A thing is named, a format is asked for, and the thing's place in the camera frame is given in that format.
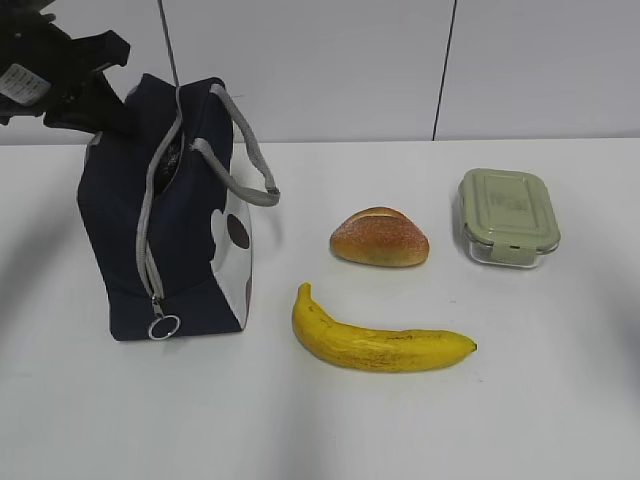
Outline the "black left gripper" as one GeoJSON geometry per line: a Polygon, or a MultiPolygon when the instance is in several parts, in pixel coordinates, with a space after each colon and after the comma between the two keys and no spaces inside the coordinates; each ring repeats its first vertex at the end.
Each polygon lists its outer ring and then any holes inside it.
{"type": "Polygon", "coordinates": [[[102,72],[127,65],[131,46],[113,30],[71,38],[47,13],[48,1],[1,3],[1,123],[41,117],[49,128],[137,132],[135,115],[102,72]],[[69,75],[89,75],[67,93],[69,75]]]}

